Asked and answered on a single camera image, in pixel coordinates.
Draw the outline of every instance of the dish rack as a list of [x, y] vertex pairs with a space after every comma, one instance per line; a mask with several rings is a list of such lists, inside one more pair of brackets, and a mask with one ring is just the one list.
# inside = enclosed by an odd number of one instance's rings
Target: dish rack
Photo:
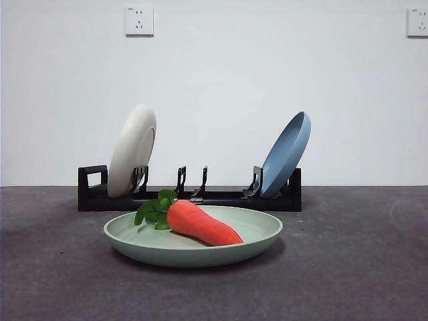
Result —
[[[101, 183], [89, 186], [88, 175], [101, 174]], [[263, 184], [263, 169], [254, 166], [253, 180], [246, 189], [241, 191], [214, 191], [207, 187], [208, 168], [204, 167], [202, 185], [198, 189], [186, 189], [186, 166], [180, 167], [177, 173], [178, 199], [187, 199], [197, 205], [223, 205], [243, 207], [258, 211], [302, 211], [302, 180], [301, 170], [294, 169], [275, 198], [260, 197]], [[107, 192], [108, 171], [106, 165], [80, 167], [78, 169], [78, 210], [79, 211], [135, 211], [144, 202], [156, 199], [161, 189], [168, 187], [147, 188], [148, 166], [134, 168], [132, 172], [132, 188], [129, 194], [110, 198]]]

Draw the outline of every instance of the electrical outlet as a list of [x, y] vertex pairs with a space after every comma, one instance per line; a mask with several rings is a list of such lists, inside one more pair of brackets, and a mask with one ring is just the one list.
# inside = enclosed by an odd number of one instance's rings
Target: electrical outlet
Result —
[[407, 37], [428, 37], [428, 8], [407, 10]]
[[153, 7], [129, 7], [125, 10], [126, 35], [153, 35]]

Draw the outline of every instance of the blue plate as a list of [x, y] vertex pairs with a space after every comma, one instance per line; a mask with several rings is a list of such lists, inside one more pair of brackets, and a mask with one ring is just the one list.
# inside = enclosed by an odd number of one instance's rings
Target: blue plate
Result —
[[310, 119], [299, 112], [284, 128], [263, 164], [260, 196], [276, 197], [297, 167], [310, 136]]

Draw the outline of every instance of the carrot leaves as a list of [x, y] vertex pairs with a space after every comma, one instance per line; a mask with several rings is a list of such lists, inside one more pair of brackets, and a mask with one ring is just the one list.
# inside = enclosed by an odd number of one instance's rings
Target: carrot leaves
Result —
[[156, 223], [154, 228], [157, 230], [169, 229], [167, 211], [175, 202], [176, 197], [175, 191], [168, 189], [159, 191], [157, 199], [150, 199], [138, 208], [135, 213], [134, 224], [140, 225], [143, 219], [146, 219], [146, 221]]

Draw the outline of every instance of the light green plate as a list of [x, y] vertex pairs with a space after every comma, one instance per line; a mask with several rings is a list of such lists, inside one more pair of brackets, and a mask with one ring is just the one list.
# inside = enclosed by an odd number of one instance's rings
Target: light green plate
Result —
[[104, 232], [120, 253], [137, 261], [174, 268], [202, 268], [231, 264], [261, 254], [282, 230], [279, 219], [260, 211], [226, 206], [200, 207], [234, 228], [244, 243], [206, 246], [171, 230], [157, 231], [152, 223], [137, 227], [135, 212], [110, 220]]

